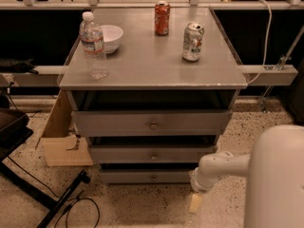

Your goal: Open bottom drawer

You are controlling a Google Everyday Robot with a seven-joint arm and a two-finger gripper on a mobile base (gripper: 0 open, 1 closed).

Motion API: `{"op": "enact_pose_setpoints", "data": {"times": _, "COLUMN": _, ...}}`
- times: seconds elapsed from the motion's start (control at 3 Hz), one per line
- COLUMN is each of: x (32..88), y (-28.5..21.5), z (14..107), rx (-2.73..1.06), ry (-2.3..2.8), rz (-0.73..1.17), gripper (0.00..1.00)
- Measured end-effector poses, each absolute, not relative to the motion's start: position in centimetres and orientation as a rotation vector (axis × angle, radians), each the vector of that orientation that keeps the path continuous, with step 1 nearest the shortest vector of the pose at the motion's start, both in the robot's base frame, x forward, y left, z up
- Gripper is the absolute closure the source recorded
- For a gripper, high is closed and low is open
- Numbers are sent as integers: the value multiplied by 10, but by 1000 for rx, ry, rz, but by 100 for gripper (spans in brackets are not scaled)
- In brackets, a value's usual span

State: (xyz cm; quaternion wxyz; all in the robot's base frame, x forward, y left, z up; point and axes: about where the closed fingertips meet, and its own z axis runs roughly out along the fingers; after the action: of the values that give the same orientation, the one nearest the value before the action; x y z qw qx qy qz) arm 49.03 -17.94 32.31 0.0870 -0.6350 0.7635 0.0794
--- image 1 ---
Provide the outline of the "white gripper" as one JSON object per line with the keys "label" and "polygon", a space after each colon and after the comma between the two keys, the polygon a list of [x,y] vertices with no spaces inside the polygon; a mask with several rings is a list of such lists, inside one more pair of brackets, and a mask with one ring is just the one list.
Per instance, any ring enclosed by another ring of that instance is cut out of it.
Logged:
{"label": "white gripper", "polygon": [[203,200],[202,193],[210,191],[214,187],[215,183],[216,182],[214,180],[204,176],[198,167],[190,172],[191,187],[195,192],[197,192],[191,195],[189,205],[190,213],[194,214],[198,212]]}

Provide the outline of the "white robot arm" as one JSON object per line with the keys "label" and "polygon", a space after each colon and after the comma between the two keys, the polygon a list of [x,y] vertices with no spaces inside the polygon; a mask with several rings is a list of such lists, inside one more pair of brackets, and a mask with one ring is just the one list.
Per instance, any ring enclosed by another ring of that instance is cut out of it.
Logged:
{"label": "white robot arm", "polygon": [[255,141],[249,154],[209,154],[190,173],[197,193],[225,176],[245,177],[244,228],[304,228],[304,127],[277,125]]}

